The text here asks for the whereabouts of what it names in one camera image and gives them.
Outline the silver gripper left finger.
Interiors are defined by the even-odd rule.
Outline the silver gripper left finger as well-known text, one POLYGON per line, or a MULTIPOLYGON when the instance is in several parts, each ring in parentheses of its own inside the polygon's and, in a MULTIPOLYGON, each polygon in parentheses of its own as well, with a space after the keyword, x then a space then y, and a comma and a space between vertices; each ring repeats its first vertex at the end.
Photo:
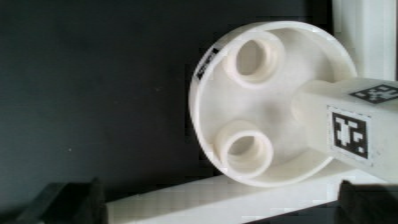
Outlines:
POLYGON ((15 224, 109 224, 100 179, 50 183, 15 219, 15 224))

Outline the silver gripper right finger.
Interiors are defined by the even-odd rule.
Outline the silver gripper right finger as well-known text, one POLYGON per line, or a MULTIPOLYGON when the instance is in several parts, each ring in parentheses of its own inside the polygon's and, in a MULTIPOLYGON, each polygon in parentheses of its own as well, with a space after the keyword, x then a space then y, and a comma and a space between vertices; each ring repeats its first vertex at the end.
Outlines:
POLYGON ((398 184, 342 182, 336 224, 398 224, 398 184))

